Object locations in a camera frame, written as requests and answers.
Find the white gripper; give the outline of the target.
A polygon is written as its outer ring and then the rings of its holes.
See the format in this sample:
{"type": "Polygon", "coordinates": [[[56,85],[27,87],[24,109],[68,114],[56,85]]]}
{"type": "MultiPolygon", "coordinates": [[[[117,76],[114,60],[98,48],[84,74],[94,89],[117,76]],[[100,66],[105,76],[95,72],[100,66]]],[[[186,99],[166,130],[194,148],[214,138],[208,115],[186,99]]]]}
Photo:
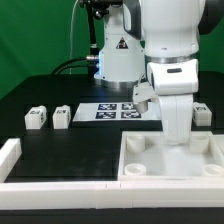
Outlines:
{"type": "Polygon", "coordinates": [[[188,143],[192,125],[193,95],[160,96],[159,105],[166,141],[170,144],[188,143]]]}

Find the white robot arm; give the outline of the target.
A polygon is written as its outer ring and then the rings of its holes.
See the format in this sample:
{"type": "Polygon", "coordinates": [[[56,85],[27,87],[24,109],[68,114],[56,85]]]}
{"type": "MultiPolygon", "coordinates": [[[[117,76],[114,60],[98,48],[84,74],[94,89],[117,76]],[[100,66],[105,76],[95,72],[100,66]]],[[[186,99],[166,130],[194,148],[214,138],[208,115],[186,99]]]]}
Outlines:
{"type": "Polygon", "coordinates": [[[166,140],[188,142],[199,38],[224,18],[224,0],[99,0],[95,14],[105,34],[95,82],[131,86],[140,113],[158,102],[166,140]]]}

